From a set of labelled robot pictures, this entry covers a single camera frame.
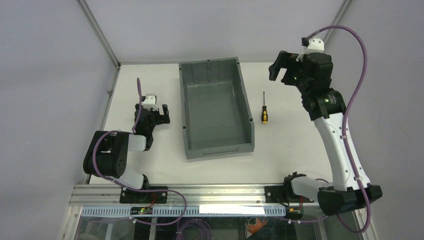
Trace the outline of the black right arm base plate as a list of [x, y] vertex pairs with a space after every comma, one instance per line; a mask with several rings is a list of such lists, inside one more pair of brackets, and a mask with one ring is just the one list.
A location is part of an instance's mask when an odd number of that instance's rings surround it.
[[302, 203], [313, 203], [313, 200], [310, 200], [307, 197], [300, 197], [298, 195], [289, 196], [286, 192], [286, 188], [283, 185], [266, 185], [264, 187], [264, 197], [265, 202], [270, 203], [280, 203], [280, 204], [300, 204]]

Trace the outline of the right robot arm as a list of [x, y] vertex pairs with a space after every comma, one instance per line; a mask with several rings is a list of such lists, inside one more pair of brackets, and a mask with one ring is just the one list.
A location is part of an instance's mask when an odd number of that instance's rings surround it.
[[327, 216], [361, 208], [383, 196], [379, 185], [371, 184], [363, 170], [344, 123], [345, 101], [340, 92], [331, 88], [332, 57], [325, 53], [298, 54], [280, 51], [268, 68], [269, 80], [275, 81], [280, 69], [286, 72], [282, 83], [295, 86], [302, 106], [318, 130], [331, 167], [332, 183], [314, 180], [294, 172], [284, 178], [279, 197], [285, 202], [308, 198], [317, 202]]

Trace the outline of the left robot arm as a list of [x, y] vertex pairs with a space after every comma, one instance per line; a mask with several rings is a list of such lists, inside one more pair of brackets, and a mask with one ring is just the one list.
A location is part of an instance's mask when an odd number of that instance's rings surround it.
[[156, 126], [169, 124], [169, 108], [147, 108], [135, 105], [134, 129], [132, 132], [98, 130], [94, 133], [83, 160], [86, 174], [109, 180], [125, 189], [150, 190], [145, 174], [127, 166], [128, 152], [149, 151], [153, 145]]

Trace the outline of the yellow black screwdriver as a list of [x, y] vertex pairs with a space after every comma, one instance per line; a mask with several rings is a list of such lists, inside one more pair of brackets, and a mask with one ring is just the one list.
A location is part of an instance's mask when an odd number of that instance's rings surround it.
[[267, 124], [268, 123], [268, 110], [267, 110], [267, 105], [266, 105], [266, 93], [263, 91], [262, 92], [262, 112], [261, 112], [261, 121], [263, 124]]

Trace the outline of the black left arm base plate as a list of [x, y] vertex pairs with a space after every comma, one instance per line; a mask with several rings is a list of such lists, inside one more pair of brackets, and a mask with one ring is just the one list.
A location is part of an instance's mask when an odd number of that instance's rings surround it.
[[164, 185], [150, 186], [154, 192], [138, 192], [133, 190], [121, 189], [120, 204], [166, 204], [168, 200], [168, 187]]

